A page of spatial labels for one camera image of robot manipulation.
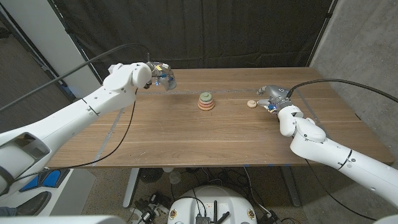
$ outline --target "wood grain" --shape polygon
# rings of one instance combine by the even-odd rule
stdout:
[[[304,165],[289,148],[291,138],[279,132],[276,115],[264,108],[249,108],[259,100],[255,89],[267,84],[286,88],[321,78],[312,68],[235,68],[175,70],[177,88],[165,93],[161,86],[139,90],[131,129],[121,147],[97,167],[195,167]],[[201,111],[199,92],[215,91],[215,107]],[[332,90],[320,83],[300,87],[301,94],[334,141],[382,162],[394,158]],[[295,105],[313,118],[299,94]],[[124,110],[102,156],[121,140],[132,106]],[[101,117],[66,143],[49,166],[92,161],[118,111]]]

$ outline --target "cable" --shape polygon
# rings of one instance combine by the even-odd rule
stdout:
[[[106,52],[104,52],[104,53],[102,53],[100,55],[97,55],[97,56],[93,57],[92,59],[80,64],[79,66],[77,66],[76,68],[70,70],[69,72],[67,72],[67,73],[65,73],[65,74],[63,74],[63,75],[61,75],[61,76],[59,76],[57,78],[54,78],[53,80],[47,82],[46,84],[41,85],[40,87],[38,87],[38,88],[26,93],[25,95],[21,96],[20,98],[12,101],[11,103],[7,104],[6,106],[3,106],[2,108],[0,108],[0,112],[5,110],[5,109],[7,109],[7,108],[9,108],[12,105],[18,103],[18,102],[20,102],[21,100],[27,98],[28,96],[31,96],[34,93],[44,89],[45,87],[47,87],[47,86],[49,86],[49,85],[51,85],[51,84],[53,84],[53,83],[55,83],[57,81],[60,81],[61,79],[64,79],[64,78],[68,77],[69,75],[75,73],[76,71],[78,71],[79,69],[83,68],[84,66],[90,64],[91,62],[94,62],[95,60],[97,60],[99,58],[102,58],[104,56],[107,56],[107,55],[109,55],[109,54],[111,54],[111,53],[113,53],[115,51],[120,50],[120,49],[123,49],[123,48],[126,48],[126,47],[132,47],[132,46],[140,46],[143,49],[145,49],[147,51],[147,58],[149,58],[150,52],[149,52],[149,49],[145,45],[142,45],[142,44],[139,44],[139,43],[122,44],[120,46],[117,46],[117,47],[109,50],[109,51],[106,51]]]
[[[204,171],[204,173],[207,175],[207,182],[209,182],[209,175],[207,174],[207,172],[204,170],[204,168],[202,167],[201,168],[203,171]]]
[[[174,193],[173,193],[173,184],[170,184],[170,188],[172,189],[172,197],[173,197],[173,201],[175,202],[175,197],[174,197]]]
[[[131,215],[130,215],[130,218],[127,220],[127,222],[126,223],[129,223],[129,221],[131,220],[131,218],[132,218],[132,216],[134,215],[134,212],[136,211],[136,208],[134,208],[134,210],[132,211],[132,213],[131,213]]]
[[[290,221],[292,221],[294,224],[295,224],[296,222],[298,222],[298,224],[301,224],[300,221],[298,221],[297,219],[295,219],[295,218],[290,218],[290,217],[284,218],[284,219],[282,219],[280,222],[284,222],[284,221],[286,221],[286,220],[290,220]]]
[[[42,170],[42,171],[34,172],[34,173],[31,173],[31,174],[28,174],[28,175],[25,175],[25,176],[22,176],[22,177],[18,177],[17,179],[14,180],[13,183],[15,183],[15,182],[17,182],[17,181],[19,181],[19,180],[22,180],[23,178],[30,177],[30,176],[36,175],[36,174],[41,174],[41,173],[43,173],[43,172],[51,172],[51,171],[55,171],[55,170],[72,169],[72,168],[76,168],[76,167],[87,166],[87,165],[94,164],[94,163],[96,163],[96,162],[102,161],[103,159],[109,157],[109,156],[112,155],[114,152],[116,152],[116,150],[119,149],[119,146],[122,144],[124,138],[126,137],[128,131],[129,131],[130,125],[131,125],[132,116],[133,116],[133,114],[134,114],[134,108],[135,108],[135,107],[136,107],[136,102],[134,102],[134,104],[133,104],[133,106],[132,106],[132,112],[131,112],[130,122],[129,122],[129,125],[127,126],[126,132],[124,133],[124,136],[123,136],[122,140],[120,140],[118,146],[116,146],[116,148],[114,148],[113,151],[110,152],[108,155],[102,157],[101,159],[97,159],[97,160],[92,161],[92,162],[87,162],[87,163],[85,163],[85,164],[74,165],[74,166],[68,166],[68,167],[62,167],[62,168],[53,169],[53,170]]]
[[[347,210],[349,210],[349,211],[351,211],[351,212],[353,212],[353,213],[355,213],[355,214],[357,214],[357,215],[359,215],[359,216],[361,216],[361,217],[363,217],[363,218],[367,218],[368,220],[376,221],[376,219],[374,219],[374,218],[367,217],[366,215],[362,215],[362,214],[360,214],[360,213],[358,213],[358,212],[355,212],[354,210],[348,208],[346,205],[343,205],[343,204],[342,204],[341,202],[339,202],[336,198],[334,198],[334,197],[329,193],[329,191],[327,191],[327,189],[322,185],[322,183],[320,182],[320,180],[319,180],[318,176],[316,175],[314,169],[312,169],[312,166],[310,165],[310,163],[308,162],[308,160],[305,159],[305,161],[306,161],[307,164],[310,166],[311,171],[312,171],[312,173],[314,174],[315,178],[317,179],[319,185],[321,185],[321,187],[324,189],[324,191],[325,191],[334,201],[336,201],[337,203],[339,203],[341,206],[345,207],[345,209],[347,209]]]
[[[215,180],[219,180],[221,182],[221,186],[223,186],[223,181],[221,179],[214,179],[214,180],[210,180],[209,182],[215,181]]]
[[[262,206],[262,205],[256,200],[256,198],[254,198],[253,189],[252,189],[252,187],[251,187],[251,181],[250,181],[249,173],[248,173],[248,171],[246,170],[246,167],[243,167],[243,168],[244,168],[244,171],[246,171],[246,174],[248,175],[248,180],[249,180],[249,185],[250,185],[250,191],[251,191],[251,196],[253,197],[253,200],[254,200],[262,209],[264,209],[264,210],[270,215],[269,217],[271,217],[271,216],[272,216],[271,212],[268,211],[266,208],[264,208],[264,206]]]
[[[193,194],[194,194],[195,198],[197,199],[197,205],[198,205],[199,216],[201,216],[200,208],[199,208],[199,203],[198,203],[198,197],[197,197],[197,195],[196,195],[196,193],[195,193],[195,189],[192,189],[192,191],[193,191]]]
[[[177,200],[180,200],[180,199],[183,199],[183,198],[193,198],[193,199],[197,199],[200,203],[201,203],[201,205],[203,206],[203,208],[205,209],[205,217],[207,217],[207,213],[206,213],[206,207],[205,207],[205,204],[199,199],[199,198],[196,198],[196,197],[190,197],[190,196],[184,196],[184,197],[180,197],[179,199],[177,199]]]
[[[337,79],[337,78],[322,78],[322,79],[318,79],[318,80],[312,80],[312,81],[300,83],[298,85],[293,86],[293,88],[291,88],[289,90],[289,92],[287,93],[286,97],[290,98],[292,96],[292,94],[293,94],[293,91],[296,88],[300,87],[300,86],[304,86],[304,85],[308,85],[308,84],[312,84],[312,83],[320,83],[320,82],[341,82],[341,83],[346,83],[346,84],[358,86],[358,87],[365,88],[367,90],[373,91],[375,93],[378,93],[378,94],[380,94],[382,96],[385,96],[388,99],[393,100],[396,103],[398,103],[398,98],[395,98],[395,97],[391,96],[390,94],[385,93],[385,92],[383,92],[381,90],[378,90],[376,88],[373,88],[373,87],[370,87],[370,86],[367,86],[367,85],[363,85],[363,84],[360,84],[360,83],[351,82],[351,81],[348,81],[348,80]]]

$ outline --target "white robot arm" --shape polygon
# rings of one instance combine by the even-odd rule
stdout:
[[[294,137],[290,148],[296,155],[335,168],[398,208],[398,170],[328,139],[312,119],[303,118],[286,89],[269,85],[258,94],[264,92],[269,99],[257,103],[278,115],[282,135]]]
[[[0,199],[21,189],[41,171],[69,139],[100,116],[133,104],[136,88],[149,88],[152,78],[166,90],[176,82],[167,64],[121,63],[109,68],[103,86],[92,94],[27,126],[0,134]]]

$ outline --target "pink ring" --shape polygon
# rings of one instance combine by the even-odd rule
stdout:
[[[214,105],[214,103],[210,103],[209,105],[203,105],[203,104],[201,104],[200,102],[198,102],[198,104],[199,104],[199,106],[202,107],[202,108],[209,108],[209,107],[212,107],[212,106]]]
[[[201,110],[208,111],[208,110],[213,109],[213,108],[214,108],[214,105],[211,106],[211,107],[209,107],[209,108],[203,108],[203,107],[201,107],[201,106],[199,105],[199,102],[198,102],[198,107],[199,107],[199,109],[201,109]]]
[[[202,100],[199,98],[199,103],[202,104],[202,105],[209,105],[209,104],[211,104],[212,102],[213,102],[213,99],[211,99],[209,102],[204,102],[204,101],[202,101]]]

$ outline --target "green ring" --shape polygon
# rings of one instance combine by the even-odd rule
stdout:
[[[211,99],[213,99],[213,98],[211,97],[211,94],[208,93],[208,92],[201,93],[201,95],[200,95],[199,98],[200,98],[203,102],[209,102]]]

